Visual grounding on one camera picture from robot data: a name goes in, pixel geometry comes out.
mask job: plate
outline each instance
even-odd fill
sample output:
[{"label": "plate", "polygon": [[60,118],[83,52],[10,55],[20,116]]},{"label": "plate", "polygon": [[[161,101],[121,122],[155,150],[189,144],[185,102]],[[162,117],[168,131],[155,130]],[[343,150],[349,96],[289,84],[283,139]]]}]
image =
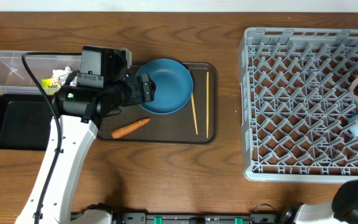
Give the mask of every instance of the plate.
[{"label": "plate", "polygon": [[157,59],[146,63],[136,75],[148,73],[155,83],[154,100],[140,106],[155,114],[170,114],[184,107],[193,92],[193,79],[181,63]]}]

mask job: green clip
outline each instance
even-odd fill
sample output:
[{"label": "green clip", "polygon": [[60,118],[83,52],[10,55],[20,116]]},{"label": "green clip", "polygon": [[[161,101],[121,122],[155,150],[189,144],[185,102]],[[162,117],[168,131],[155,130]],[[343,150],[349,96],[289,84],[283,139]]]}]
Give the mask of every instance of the green clip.
[{"label": "green clip", "polygon": [[234,224],[242,224],[242,218],[235,218],[234,219]]},{"label": "green clip", "polygon": [[154,217],[154,224],[162,224],[162,217]]}]

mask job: plastic bin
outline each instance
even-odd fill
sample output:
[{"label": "plastic bin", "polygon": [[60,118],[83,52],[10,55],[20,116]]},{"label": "plastic bin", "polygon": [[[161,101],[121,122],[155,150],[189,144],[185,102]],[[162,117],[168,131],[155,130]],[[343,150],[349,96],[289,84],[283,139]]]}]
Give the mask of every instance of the plastic bin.
[{"label": "plastic bin", "polygon": [[248,28],[239,46],[242,171],[249,180],[358,179],[358,30]]},{"label": "plastic bin", "polygon": [[[40,94],[23,66],[23,53],[25,52],[0,50],[0,94]],[[26,60],[39,82],[51,78],[52,70],[64,70],[68,66],[74,71],[81,67],[80,55],[29,55]]]}]

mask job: black tray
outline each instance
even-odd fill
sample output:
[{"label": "black tray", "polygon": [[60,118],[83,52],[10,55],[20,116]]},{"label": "black tray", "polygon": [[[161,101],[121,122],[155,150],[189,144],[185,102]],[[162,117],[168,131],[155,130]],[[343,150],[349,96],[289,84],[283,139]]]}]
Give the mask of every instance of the black tray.
[{"label": "black tray", "polygon": [[42,96],[0,96],[0,149],[46,150],[51,120]]},{"label": "black tray", "polygon": [[[130,74],[135,74],[146,62],[134,62]],[[143,110],[140,106],[128,106],[122,114],[104,118],[98,137],[112,141],[143,141],[183,144],[207,144],[214,140],[217,133],[218,96],[215,67],[208,63],[183,63],[190,69],[194,82],[198,135],[196,135],[191,100],[180,110],[172,114],[158,115]],[[206,137],[206,72],[209,72],[209,137]],[[118,128],[142,118],[151,118],[150,122],[122,139],[113,139],[111,133]]]}]

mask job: tray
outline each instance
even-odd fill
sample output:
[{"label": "tray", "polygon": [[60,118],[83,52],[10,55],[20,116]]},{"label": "tray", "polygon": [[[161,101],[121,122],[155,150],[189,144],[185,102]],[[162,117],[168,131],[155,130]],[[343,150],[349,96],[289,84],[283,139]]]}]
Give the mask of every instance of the tray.
[{"label": "tray", "polygon": [[239,47],[242,164],[249,180],[358,179],[358,30],[249,28]]},{"label": "tray", "polygon": [[42,96],[0,96],[0,149],[46,150],[51,119]]},{"label": "tray", "polygon": [[[146,62],[133,62],[130,74],[135,74]],[[128,106],[122,114],[104,118],[98,137],[112,141],[143,141],[183,144],[207,144],[213,141],[217,132],[217,71],[207,63],[183,63],[190,69],[194,82],[194,100],[198,124],[196,135],[191,100],[179,111],[158,115],[143,110],[140,106]],[[206,72],[209,72],[209,137],[206,137]],[[113,139],[111,133],[142,118],[150,122],[122,139]]]}]

